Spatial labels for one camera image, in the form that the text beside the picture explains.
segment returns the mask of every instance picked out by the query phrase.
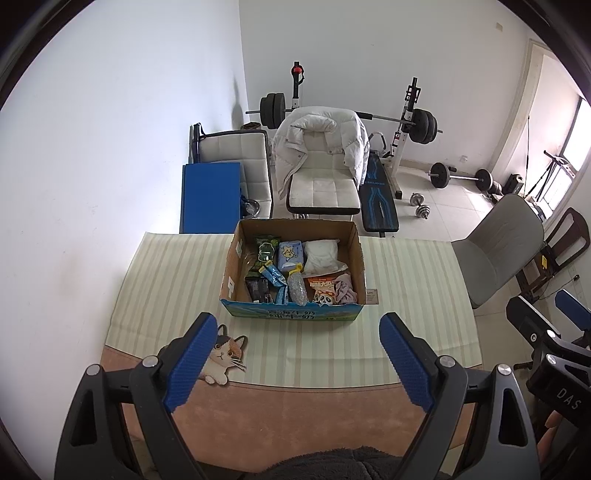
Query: black weight plate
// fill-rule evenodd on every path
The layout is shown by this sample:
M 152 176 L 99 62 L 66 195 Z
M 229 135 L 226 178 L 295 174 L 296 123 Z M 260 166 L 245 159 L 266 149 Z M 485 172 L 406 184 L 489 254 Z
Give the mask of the black weight plate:
M 492 193 L 494 195 L 501 195 L 502 194 L 502 187 L 501 184 L 497 181 L 492 182 L 491 188 L 487 190 L 488 193 Z
M 431 140 L 429 140 L 428 143 L 431 143 L 433 140 L 435 140 L 435 137 L 437 136 L 437 119 L 435 118 L 435 116 L 433 116 L 433 123 L 435 124 L 435 127 L 433 128 L 433 137 L 431 138 Z
M 427 114 L 427 119 L 429 120 L 428 127 L 427 127 L 427 135 L 425 135 L 425 139 L 421 142 L 422 144 L 426 145 L 431 141 L 433 137 L 433 131 L 435 128 L 435 117 L 429 110 L 425 110 Z
M 444 189 L 449 185 L 450 173 L 443 163 L 434 163 L 430 173 L 437 175 L 437 177 L 431 177 L 431 183 L 435 188 Z
M 270 128 L 279 128 L 283 120 L 285 120 L 285 95 L 276 93 L 273 99 L 273 127 Z
M 476 181 L 478 190 L 481 192 L 488 192 L 488 190 L 492 187 L 491 173 L 488 170 L 481 168 L 476 172 L 476 178 L 478 179 Z
M 261 98 L 261 123 L 267 128 L 273 126 L 273 99 L 274 93 L 268 93 L 266 97 Z
M 425 110 L 415 108 L 413 110 L 412 122 L 414 125 L 410 128 L 410 139 L 415 143 L 422 143 L 429 130 L 429 118 Z

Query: black weight bench pad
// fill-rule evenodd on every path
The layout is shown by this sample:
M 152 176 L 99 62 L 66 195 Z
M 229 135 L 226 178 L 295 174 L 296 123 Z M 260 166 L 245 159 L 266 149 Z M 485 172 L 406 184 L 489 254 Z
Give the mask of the black weight bench pad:
M 379 156 L 369 153 L 365 182 L 359 188 L 361 217 L 366 232 L 398 232 L 398 215 L 390 183 Z

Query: blue package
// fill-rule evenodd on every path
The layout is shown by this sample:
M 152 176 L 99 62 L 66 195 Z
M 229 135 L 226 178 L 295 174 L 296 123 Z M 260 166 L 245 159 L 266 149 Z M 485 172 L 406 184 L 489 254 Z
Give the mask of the blue package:
M 293 270 L 298 263 L 304 264 L 304 248 L 299 240 L 279 244 L 277 268 L 282 272 Z
M 287 286 L 279 287 L 277 290 L 277 295 L 275 296 L 275 304 L 276 305 L 287 305 L 289 299 L 287 298 Z
M 287 296 L 287 282 L 283 274 L 277 269 L 275 265 L 273 265 L 273 262 L 268 261 L 259 269 L 259 272 L 263 275 L 263 277 L 270 281 L 274 287 L 279 289 L 277 291 L 277 295 L 275 296 L 275 304 L 287 305 L 289 301 Z

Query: white wall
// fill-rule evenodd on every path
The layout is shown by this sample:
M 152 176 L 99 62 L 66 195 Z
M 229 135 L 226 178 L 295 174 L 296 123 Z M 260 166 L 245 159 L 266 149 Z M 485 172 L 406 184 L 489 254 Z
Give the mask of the white wall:
M 436 116 L 444 134 L 429 145 L 407 144 L 404 157 L 466 171 L 488 166 L 530 32 L 497 0 L 240 0 L 240 20 L 251 109 L 268 92 L 284 92 L 291 103 L 294 60 L 306 70 L 302 105 L 396 118 L 417 76 L 418 107 Z M 397 128 L 365 123 L 389 140 Z
M 178 232 L 189 125 L 245 98 L 238 0 L 100 0 L 0 111 L 0 416 L 43 478 L 142 235 Z
M 579 101 L 579 92 L 566 69 L 558 62 L 544 56 L 540 81 L 530 110 L 530 166 L 527 173 L 528 192 L 540 178 L 552 155 L 560 154 Z M 525 177 L 527 156 L 527 126 L 507 166 L 507 177 L 519 173 Z

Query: table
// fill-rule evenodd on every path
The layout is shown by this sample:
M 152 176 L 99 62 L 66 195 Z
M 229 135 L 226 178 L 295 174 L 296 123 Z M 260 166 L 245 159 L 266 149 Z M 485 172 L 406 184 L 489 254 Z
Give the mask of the table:
M 290 456 L 370 445 L 402 455 L 423 419 L 378 339 L 397 312 L 439 355 L 481 363 L 466 286 L 450 243 L 361 237 L 367 288 L 379 304 L 354 322 L 232 317 L 219 302 L 231 235 L 147 233 L 121 288 L 103 352 L 106 369 L 129 368 L 181 336 L 201 311 L 231 335 L 247 335 L 246 372 L 220 387 L 199 381 L 174 419 L 194 456 L 260 471 Z M 470 408 L 457 438 L 463 442 Z M 130 432 L 141 436 L 133 409 Z M 220 448 L 239 432 L 231 449 Z

